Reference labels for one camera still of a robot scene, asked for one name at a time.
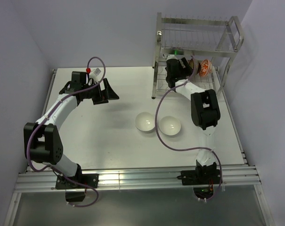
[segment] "rack shelf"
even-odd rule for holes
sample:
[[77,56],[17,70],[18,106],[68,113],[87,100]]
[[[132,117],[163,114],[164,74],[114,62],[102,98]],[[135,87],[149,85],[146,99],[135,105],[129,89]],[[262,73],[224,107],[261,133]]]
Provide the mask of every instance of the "rack shelf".
[[[236,16],[227,18],[162,18],[161,13],[157,14],[155,51],[154,51],[154,83],[152,98],[156,92],[166,91],[168,86],[164,82],[164,57],[168,54],[188,56],[212,57],[214,65],[217,57],[229,58],[223,79],[217,94],[223,90],[228,71],[243,44],[243,29]],[[203,88],[214,88],[212,76],[200,78],[196,76],[192,82]]]

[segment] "stainless steel rack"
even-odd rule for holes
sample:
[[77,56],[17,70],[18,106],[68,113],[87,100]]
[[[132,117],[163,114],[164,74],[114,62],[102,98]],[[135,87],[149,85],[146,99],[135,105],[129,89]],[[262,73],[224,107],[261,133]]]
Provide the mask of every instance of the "stainless steel rack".
[[[166,91],[166,74],[162,68],[164,55],[207,56],[212,57],[215,65],[218,57],[227,57],[221,86],[217,94],[223,90],[228,71],[243,44],[243,29],[236,16],[227,18],[171,18],[157,14],[155,51],[154,51],[154,83],[152,98],[156,92]],[[212,76],[194,78],[196,84],[202,88],[214,88]]]

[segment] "gray wall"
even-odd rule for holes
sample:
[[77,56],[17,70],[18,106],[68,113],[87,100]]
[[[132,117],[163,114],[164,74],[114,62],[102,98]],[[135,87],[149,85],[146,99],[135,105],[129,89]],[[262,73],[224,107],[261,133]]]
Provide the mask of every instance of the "gray wall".
[[9,0],[0,0],[0,225],[24,170],[23,126],[41,115],[50,70]]
[[252,0],[12,0],[52,67],[151,66],[157,12],[163,16],[233,15]]
[[285,226],[285,0],[253,0],[227,97],[247,160],[255,164],[277,225]]

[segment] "white tabletop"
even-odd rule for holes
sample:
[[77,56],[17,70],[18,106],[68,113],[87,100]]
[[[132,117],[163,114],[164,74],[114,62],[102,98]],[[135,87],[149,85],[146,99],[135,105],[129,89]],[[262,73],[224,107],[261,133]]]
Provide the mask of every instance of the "white tabletop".
[[[57,99],[59,91],[71,80],[72,71],[57,70],[47,109]],[[144,134],[135,127],[140,112],[155,114],[160,98],[151,99],[154,70],[152,67],[111,67],[106,77],[119,100],[93,105],[84,100],[73,110],[59,134],[64,154],[82,169],[125,169],[195,166],[197,151],[176,152],[163,146],[156,133]],[[215,131],[216,153],[222,165],[244,164],[234,128],[223,96],[219,97],[221,119]],[[175,148],[199,146],[199,129],[193,124],[190,101],[180,94],[167,97],[158,118],[171,115],[178,118],[182,128],[176,137],[162,135]]]

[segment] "purple cable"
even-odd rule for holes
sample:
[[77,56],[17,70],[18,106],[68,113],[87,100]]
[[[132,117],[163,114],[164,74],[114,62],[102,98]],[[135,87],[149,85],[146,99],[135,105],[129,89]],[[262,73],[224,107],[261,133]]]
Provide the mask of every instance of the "purple cable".
[[[45,167],[42,168],[42,169],[36,169],[36,168],[33,166],[33,163],[31,162],[31,158],[30,158],[30,146],[31,146],[31,143],[32,143],[32,141],[33,141],[33,138],[34,138],[34,135],[36,134],[36,132],[40,129],[40,127],[41,127],[42,125],[45,124],[45,122],[47,121],[47,118],[49,118],[49,117],[54,113],[54,111],[58,108],[58,106],[60,106],[60,104],[61,104],[64,100],[66,100],[67,98],[69,98],[69,97],[71,97],[71,96],[74,96],[74,95],[76,95],[76,94],[79,94],[79,93],[82,93],[82,92],[85,92],[85,91],[89,91],[89,90],[91,90],[91,89],[97,87],[97,86],[102,82],[102,80],[104,79],[105,74],[106,74],[106,66],[105,66],[105,63],[103,62],[103,60],[100,59],[99,57],[94,56],[94,57],[90,58],[90,60],[88,61],[87,68],[89,68],[89,64],[90,64],[91,60],[93,60],[93,59],[98,59],[98,60],[101,62],[101,64],[103,65],[103,68],[104,68],[104,73],[103,73],[103,76],[101,77],[100,81],[99,81],[97,84],[93,85],[92,87],[89,87],[89,88],[87,88],[87,89],[83,89],[83,90],[80,90],[80,91],[76,91],[76,92],[74,92],[74,93],[68,94],[67,96],[63,97],[63,98],[61,99],[61,102],[59,101],[59,102],[52,108],[52,110],[49,112],[49,114],[47,115],[47,117],[44,118],[44,120],[37,126],[37,128],[35,128],[35,129],[33,130],[32,134],[30,135],[29,140],[28,140],[28,143],[27,143],[27,147],[26,147],[26,156],[27,156],[28,164],[29,164],[30,168],[33,169],[33,171],[35,171],[35,172],[42,172],[42,171],[44,171],[47,167],[49,167],[49,166],[45,166]],[[88,185],[84,185],[84,184],[81,184],[81,183],[78,183],[78,182],[76,182],[76,181],[73,181],[73,180],[71,180],[71,179],[65,177],[65,176],[64,176],[64,178],[65,178],[66,180],[68,180],[68,181],[74,183],[74,184],[77,184],[77,185],[80,185],[80,186],[83,186],[83,187],[86,187],[86,188],[90,188],[90,189],[92,189],[92,190],[96,193],[96,199],[95,199],[92,203],[87,204],[87,205],[82,205],[82,206],[81,206],[81,205],[74,205],[74,204],[73,204],[74,206],[76,206],[76,207],[86,207],[86,206],[93,205],[93,204],[97,201],[97,199],[98,199],[98,192],[97,192],[97,190],[95,190],[93,187],[88,186]]]
[[[175,91],[176,88],[179,88],[179,87],[181,87],[181,86],[185,86],[185,85],[188,83],[188,81],[190,80],[190,78],[194,75],[194,72],[197,70],[197,67],[196,67],[197,62],[195,61],[195,59],[193,59],[193,61],[194,61],[194,70],[193,70],[192,75],[190,75],[190,77],[188,78],[188,80],[185,81],[183,84],[180,84],[180,85],[178,85],[178,86],[175,86],[175,87],[171,88],[170,90],[166,91],[166,93],[162,96],[161,100],[159,101],[159,104],[158,104],[157,109],[156,109],[156,114],[155,114],[155,131],[156,131],[156,134],[157,134],[157,136],[158,136],[160,142],[161,142],[164,146],[166,146],[167,148],[169,148],[169,149],[171,149],[171,150],[173,150],[173,151],[184,152],[184,151],[197,150],[197,149],[205,149],[205,150],[211,151],[211,152],[214,154],[214,156],[216,157],[216,159],[218,160],[218,162],[219,162],[219,167],[220,167],[220,182],[219,182],[219,186],[218,186],[218,190],[219,190],[220,187],[221,187],[221,184],[222,184],[222,165],[221,165],[221,162],[220,162],[220,160],[219,160],[217,154],[216,154],[212,149],[210,149],[210,148],[208,148],[208,147],[191,147],[191,148],[185,148],[185,149],[173,148],[173,147],[168,146],[168,145],[162,140],[162,138],[160,137],[159,131],[158,131],[157,118],[158,118],[158,112],[159,112],[159,108],[160,108],[160,106],[161,106],[161,104],[162,104],[162,101],[164,100],[164,98],[166,97],[166,95],[167,95],[169,92]],[[212,199],[215,195],[216,195],[216,192],[212,195],[212,197],[210,197],[210,198],[207,199],[207,200]]]

